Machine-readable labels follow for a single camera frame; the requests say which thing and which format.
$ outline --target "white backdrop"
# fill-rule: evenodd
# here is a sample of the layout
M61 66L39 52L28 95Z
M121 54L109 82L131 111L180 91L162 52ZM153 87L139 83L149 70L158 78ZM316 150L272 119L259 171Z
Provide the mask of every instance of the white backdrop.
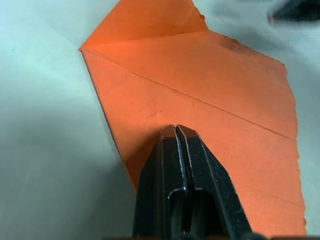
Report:
M320 25L270 26L279 1L194 0L210 29L286 64L307 230L320 235ZM135 193L78 51L117 2L0 1L0 239L131 234Z

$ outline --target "white surface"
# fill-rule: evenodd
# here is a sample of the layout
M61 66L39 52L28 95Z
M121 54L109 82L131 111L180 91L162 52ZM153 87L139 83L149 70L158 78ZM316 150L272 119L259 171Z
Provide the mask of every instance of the white surface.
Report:
M131 234L135 194L78 51L117 2L0 2L0 239ZM320 235L319 27L269 26L278 2L195 0L212 30L286 64L307 230Z

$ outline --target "orange card stock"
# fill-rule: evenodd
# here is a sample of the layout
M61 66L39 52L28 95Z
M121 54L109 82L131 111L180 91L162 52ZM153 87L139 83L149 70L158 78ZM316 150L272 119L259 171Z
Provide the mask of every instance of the orange card stock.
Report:
M181 124L229 172L254 231L306 233L283 64L208 30L192 0L120 0L80 50L135 188L155 136Z

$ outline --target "orange paper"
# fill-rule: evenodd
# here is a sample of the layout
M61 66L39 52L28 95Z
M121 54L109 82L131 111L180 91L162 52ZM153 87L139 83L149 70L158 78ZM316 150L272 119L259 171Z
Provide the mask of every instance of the orange paper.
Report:
M283 64L208 30L191 0L120 0L80 50L135 188L157 134L181 124L229 172L254 231L306 233Z

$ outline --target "black object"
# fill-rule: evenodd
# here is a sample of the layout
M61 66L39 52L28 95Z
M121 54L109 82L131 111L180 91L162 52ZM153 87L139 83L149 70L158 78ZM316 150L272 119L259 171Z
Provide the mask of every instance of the black object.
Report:
M132 236L264 239L252 233L225 168L197 132L182 125L160 133L141 171Z
M271 22L314 22L320 20L320 0L289 0L270 14Z

